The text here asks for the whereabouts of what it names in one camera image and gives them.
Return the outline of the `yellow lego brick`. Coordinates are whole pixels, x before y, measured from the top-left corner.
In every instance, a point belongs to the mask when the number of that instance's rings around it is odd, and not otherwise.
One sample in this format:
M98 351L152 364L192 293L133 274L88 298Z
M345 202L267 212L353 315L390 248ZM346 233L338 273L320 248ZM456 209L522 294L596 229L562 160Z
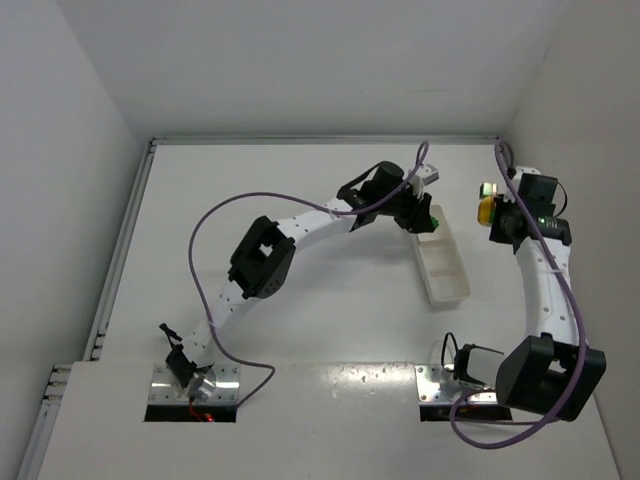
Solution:
M496 199L485 197L479 201L477 208L477 221L480 225L490 227L493 224L496 210Z

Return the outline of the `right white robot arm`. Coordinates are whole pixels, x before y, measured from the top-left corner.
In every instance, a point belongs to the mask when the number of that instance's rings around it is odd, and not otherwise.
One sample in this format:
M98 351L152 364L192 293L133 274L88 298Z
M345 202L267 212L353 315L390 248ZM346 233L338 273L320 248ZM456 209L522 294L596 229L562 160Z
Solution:
M576 372L579 335L565 293L571 285L569 223L554 214L559 182L528 167L509 169L514 188L482 199L478 220L490 241L512 247L521 271L526 335L509 354L466 344L454 357L453 379L492 389L500 405L544 415Z

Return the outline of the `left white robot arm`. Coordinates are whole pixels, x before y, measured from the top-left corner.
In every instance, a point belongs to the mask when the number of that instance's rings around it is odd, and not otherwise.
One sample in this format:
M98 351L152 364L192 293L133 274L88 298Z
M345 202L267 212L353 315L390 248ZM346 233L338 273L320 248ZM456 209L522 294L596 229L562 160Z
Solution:
M281 220L261 216L253 221L230 258L227 281L217 299L204 302L202 326L182 337L161 328L171 350L165 360L179 387L190 387L196 375L212 367L214 348L223 331L235 327L251 308L284 285L295 254L331 237L351 233L388 216L410 234L438 227L430 213L428 185L438 170L417 161L410 172L392 162L379 162L339 188L323 205Z

